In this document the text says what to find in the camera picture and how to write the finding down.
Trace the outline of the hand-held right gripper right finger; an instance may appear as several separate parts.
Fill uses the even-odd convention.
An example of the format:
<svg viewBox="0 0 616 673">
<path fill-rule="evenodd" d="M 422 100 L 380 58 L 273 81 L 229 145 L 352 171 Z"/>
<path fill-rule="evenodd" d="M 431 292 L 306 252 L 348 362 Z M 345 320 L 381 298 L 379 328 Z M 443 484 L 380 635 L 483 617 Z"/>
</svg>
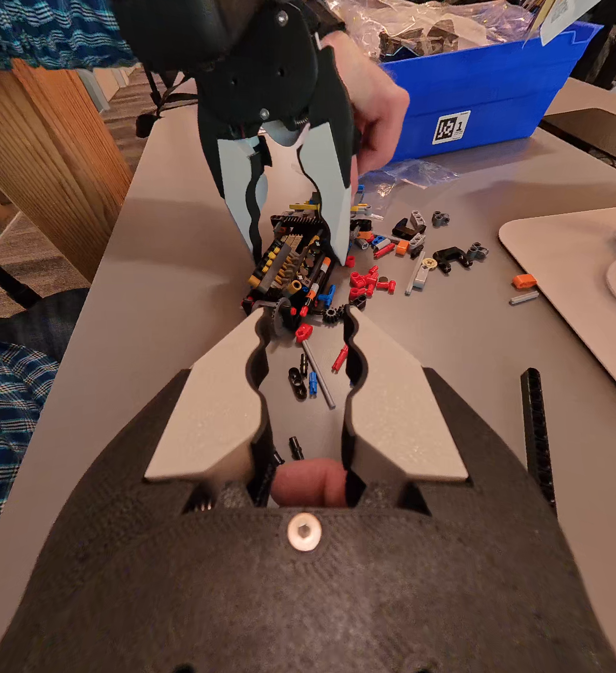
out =
<svg viewBox="0 0 616 673">
<path fill-rule="evenodd" d="M 361 310 L 346 307 L 344 343 L 351 389 L 344 407 L 341 460 L 346 502 L 377 487 L 408 505 L 423 484 L 468 487 L 465 466 L 421 362 Z"/>
</svg>

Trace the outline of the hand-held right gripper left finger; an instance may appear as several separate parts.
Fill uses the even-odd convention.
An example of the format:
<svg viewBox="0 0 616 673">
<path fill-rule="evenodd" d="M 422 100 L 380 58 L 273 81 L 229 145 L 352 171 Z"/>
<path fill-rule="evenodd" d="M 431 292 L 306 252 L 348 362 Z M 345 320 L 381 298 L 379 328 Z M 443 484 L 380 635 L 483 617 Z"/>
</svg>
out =
<svg viewBox="0 0 616 673">
<path fill-rule="evenodd" d="M 189 481 L 215 497 L 241 483 L 266 506 L 278 467 L 268 405 L 271 312 L 253 310 L 196 360 L 144 472 L 151 483 Z"/>
</svg>

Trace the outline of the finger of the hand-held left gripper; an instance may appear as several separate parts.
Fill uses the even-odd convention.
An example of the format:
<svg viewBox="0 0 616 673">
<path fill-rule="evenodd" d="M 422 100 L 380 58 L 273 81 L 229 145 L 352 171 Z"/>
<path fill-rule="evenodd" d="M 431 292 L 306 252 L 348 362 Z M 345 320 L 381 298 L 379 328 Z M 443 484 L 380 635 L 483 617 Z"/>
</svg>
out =
<svg viewBox="0 0 616 673">
<path fill-rule="evenodd" d="M 319 195 L 319 214 L 328 228 L 331 250 L 341 265 L 350 246 L 352 202 L 352 144 L 344 139 L 323 122 L 309 127 L 298 150 L 303 174 Z"/>
<path fill-rule="evenodd" d="M 256 263 L 263 256 L 259 232 L 261 210 L 268 197 L 265 169 L 271 165 L 265 136 L 218 139 L 223 198 Z"/>
</svg>

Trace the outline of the lego car chassis model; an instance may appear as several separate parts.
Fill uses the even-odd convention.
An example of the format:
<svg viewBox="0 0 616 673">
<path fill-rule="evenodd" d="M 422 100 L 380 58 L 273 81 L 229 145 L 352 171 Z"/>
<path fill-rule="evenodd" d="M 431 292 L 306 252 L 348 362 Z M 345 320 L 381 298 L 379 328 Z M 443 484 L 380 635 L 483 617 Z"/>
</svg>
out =
<svg viewBox="0 0 616 673">
<path fill-rule="evenodd" d="M 344 307 L 334 304 L 336 286 L 330 278 L 338 265 L 317 215 L 319 195 L 272 215 L 273 241 L 249 277 L 250 290 L 241 302 L 245 316 L 269 310 L 273 329 L 296 332 L 310 316 L 326 324 L 342 319 Z"/>
</svg>

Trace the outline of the person's left forearm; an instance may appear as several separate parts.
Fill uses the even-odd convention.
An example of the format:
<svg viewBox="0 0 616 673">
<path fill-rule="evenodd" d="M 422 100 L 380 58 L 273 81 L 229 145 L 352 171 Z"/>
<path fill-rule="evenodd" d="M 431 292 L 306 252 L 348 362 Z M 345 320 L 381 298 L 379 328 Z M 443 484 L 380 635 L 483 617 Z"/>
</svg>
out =
<svg viewBox="0 0 616 673">
<path fill-rule="evenodd" d="M 0 1 L 0 70 L 75 70 L 135 65 L 110 1 Z"/>
</svg>

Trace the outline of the scatter of loose lego pieces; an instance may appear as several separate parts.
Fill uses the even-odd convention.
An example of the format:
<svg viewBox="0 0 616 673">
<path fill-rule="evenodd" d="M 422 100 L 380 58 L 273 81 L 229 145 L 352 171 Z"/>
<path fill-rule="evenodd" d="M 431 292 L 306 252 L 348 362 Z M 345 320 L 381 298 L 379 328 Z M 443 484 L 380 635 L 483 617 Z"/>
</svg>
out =
<svg viewBox="0 0 616 673">
<path fill-rule="evenodd" d="M 489 255 L 489 249 L 480 242 L 474 242 L 466 250 L 452 246 L 437 250 L 432 256 L 424 257 L 426 224 L 419 211 L 412 211 L 409 218 L 403 218 L 393 228 L 392 234 L 384 236 L 371 230 L 370 221 L 356 219 L 353 233 L 354 242 L 368 244 L 375 261 L 388 254 L 398 258 L 409 257 L 414 262 L 413 274 L 409 278 L 404 293 L 406 296 L 425 289 L 428 278 L 433 273 L 448 276 L 454 265 L 469 270 L 474 263 L 483 262 Z M 292 295 L 300 299 L 299 308 L 289 309 L 283 313 L 284 318 L 292 318 L 300 324 L 308 315 L 320 315 L 324 324 L 336 324 L 344 318 L 345 306 L 335 306 L 333 298 L 336 292 L 334 284 L 329 285 L 328 275 L 335 268 L 335 263 L 327 265 L 325 258 L 314 270 L 318 272 L 311 287 L 304 287 L 296 282 L 292 288 L 300 288 L 300 292 Z M 363 310 L 367 301 L 375 291 L 383 291 L 393 295 L 396 281 L 380 274 L 379 266 L 373 265 L 366 273 L 351 272 L 349 276 L 348 304 Z"/>
</svg>

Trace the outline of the long black lego beam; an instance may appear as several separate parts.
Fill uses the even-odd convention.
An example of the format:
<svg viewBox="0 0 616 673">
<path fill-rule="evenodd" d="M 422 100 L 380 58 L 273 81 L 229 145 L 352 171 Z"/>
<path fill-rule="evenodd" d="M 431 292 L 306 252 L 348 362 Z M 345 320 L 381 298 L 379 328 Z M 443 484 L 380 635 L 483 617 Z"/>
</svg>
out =
<svg viewBox="0 0 616 673">
<path fill-rule="evenodd" d="M 530 367 L 522 373 L 521 396 L 527 471 L 557 516 L 541 375 L 536 368 Z"/>
</svg>

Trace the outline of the person's left hand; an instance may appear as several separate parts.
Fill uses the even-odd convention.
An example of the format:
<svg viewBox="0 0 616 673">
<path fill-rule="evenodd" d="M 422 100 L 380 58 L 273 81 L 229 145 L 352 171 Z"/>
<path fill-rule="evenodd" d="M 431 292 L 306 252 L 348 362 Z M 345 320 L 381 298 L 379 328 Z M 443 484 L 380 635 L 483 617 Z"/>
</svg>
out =
<svg viewBox="0 0 616 673">
<path fill-rule="evenodd" d="M 322 41 L 334 50 L 337 71 L 352 107 L 362 140 L 352 158 L 352 181 L 381 169 L 393 158 L 409 105 L 409 94 L 363 54 L 352 38 L 332 32 Z"/>
</svg>

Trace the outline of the person's right hand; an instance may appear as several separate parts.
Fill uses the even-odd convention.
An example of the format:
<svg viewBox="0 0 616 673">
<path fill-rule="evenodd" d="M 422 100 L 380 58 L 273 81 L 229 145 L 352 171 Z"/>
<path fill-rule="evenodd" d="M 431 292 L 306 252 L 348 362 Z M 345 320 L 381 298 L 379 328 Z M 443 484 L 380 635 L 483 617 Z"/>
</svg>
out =
<svg viewBox="0 0 616 673">
<path fill-rule="evenodd" d="M 297 460 L 277 468 L 270 495 L 280 507 L 345 508 L 346 480 L 346 469 L 335 460 Z"/>
</svg>

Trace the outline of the wooden pillar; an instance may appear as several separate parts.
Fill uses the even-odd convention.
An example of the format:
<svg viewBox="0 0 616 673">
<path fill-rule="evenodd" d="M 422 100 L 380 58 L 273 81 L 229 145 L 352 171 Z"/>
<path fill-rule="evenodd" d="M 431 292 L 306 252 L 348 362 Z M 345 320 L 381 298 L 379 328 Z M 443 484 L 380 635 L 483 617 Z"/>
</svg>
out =
<svg viewBox="0 0 616 673">
<path fill-rule="evenodd" d="M 92 282 L 132 173 L 75 71 L 0 70 L 0 190 Z"/>
</svg>

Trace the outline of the blue plastic bin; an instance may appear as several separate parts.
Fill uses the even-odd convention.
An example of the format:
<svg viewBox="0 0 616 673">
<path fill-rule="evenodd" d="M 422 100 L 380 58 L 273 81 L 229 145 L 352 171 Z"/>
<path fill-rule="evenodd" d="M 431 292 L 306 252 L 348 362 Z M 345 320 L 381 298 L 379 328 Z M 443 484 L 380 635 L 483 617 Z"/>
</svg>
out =
<svg viewBox="0 0 616 673">
<path fill-rule="evenodd" d="M 603 27 L 383 63 L 410 97 L 394 162 L 530 137 Z"/>
</svg>

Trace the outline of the dark grey trousers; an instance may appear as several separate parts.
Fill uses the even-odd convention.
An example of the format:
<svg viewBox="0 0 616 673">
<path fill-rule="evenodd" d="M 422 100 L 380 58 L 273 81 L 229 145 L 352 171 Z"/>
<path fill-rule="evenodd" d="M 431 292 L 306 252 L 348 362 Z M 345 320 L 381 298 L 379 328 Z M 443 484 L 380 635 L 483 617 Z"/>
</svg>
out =
<svg viewBox="0 0 616 673">
<path fill-rule="evenodd" d="M 0 342 L 43 353 L 60 363 L 88 292 L 82 288 L 55 293 L 27 310 L 0 318 Z"/>
</svg>

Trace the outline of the beige desk mat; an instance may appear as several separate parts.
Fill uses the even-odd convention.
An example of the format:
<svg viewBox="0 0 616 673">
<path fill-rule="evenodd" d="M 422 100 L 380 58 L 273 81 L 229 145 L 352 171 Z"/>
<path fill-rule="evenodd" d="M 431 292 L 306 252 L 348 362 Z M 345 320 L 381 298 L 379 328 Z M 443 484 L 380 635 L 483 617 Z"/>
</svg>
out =
<svg viewBox="0 0 616 673">
<path fill-rule="evenodd" d="M 616 207 L 518 219 L 499 239 L 616 382 Z"/>
</svg>

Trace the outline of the dark flat pad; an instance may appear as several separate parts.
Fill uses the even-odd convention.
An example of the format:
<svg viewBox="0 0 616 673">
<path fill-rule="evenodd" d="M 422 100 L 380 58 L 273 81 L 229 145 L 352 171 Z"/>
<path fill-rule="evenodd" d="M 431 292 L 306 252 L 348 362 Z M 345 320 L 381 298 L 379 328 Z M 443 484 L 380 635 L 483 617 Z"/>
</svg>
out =
<svg viewBox="0 0 616 673">
<path fill-rule="evenodd" d="M 616 114 L 585 108 L 545 115 L 539 128 L 572 146 L 616 162 Z"/>
</svg>

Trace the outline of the white instruction booklet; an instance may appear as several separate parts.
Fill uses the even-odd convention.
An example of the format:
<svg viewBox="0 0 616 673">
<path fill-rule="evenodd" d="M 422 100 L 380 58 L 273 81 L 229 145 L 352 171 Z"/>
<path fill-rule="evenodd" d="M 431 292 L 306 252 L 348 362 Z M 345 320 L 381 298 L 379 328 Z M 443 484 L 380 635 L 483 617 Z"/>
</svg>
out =
<svg viewBox="0 0 616 673">
<path fill-rule="evenodd" d="M 526 1 L 532 13 L 527 36 L 539 36 L 543 46 L 567 29 L 600 1 Z"/>
</svg>

